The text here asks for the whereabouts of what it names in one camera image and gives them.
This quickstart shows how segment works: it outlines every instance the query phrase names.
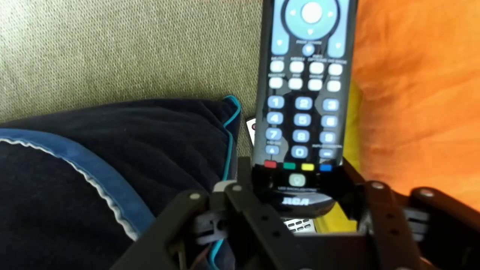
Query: remote control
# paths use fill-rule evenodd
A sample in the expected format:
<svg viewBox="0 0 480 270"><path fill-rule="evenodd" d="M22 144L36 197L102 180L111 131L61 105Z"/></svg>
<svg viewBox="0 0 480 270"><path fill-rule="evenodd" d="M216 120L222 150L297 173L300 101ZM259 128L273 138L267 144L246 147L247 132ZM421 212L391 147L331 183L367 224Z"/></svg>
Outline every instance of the remote control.
<svg viewBox="0 0 480 270"><path fill-rule="evenodd" d="M265 0L253 188L286 216L333 207L342 167L355 0Z"/></svg>

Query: orange blanket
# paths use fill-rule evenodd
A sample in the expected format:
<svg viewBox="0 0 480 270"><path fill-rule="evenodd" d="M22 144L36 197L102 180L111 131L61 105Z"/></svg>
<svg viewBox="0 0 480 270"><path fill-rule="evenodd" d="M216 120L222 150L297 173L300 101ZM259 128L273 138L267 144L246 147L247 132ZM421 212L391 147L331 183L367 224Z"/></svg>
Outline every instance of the orange blanket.
<svg viewBox="0 0 480 270"><path fill-rule="evenodd" d="M480 2L360 0L354 81L366 179L480 210Z"/></svg>

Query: yellow button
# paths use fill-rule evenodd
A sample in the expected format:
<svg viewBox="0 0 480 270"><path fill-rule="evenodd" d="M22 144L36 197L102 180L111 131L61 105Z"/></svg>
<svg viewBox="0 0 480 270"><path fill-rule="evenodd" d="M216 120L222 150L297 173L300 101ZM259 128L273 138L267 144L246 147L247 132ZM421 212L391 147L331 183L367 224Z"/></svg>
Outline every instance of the yellow button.
<svg viewBox="0 0 480 270"><path fill-rule="evenodd" d="M315 171L313 164L301 164L301 171Z"/></svg>

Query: green button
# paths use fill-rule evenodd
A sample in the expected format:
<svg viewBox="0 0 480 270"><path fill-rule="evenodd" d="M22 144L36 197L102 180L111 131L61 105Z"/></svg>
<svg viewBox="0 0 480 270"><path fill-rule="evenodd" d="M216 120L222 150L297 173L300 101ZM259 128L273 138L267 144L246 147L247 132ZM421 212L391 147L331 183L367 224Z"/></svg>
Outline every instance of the green button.
<svg viewBox="0 0 480 270"><path fill-rule="evenodd" d="M283 170L295 170L297 165L294 162L285 162Z"/></svg>

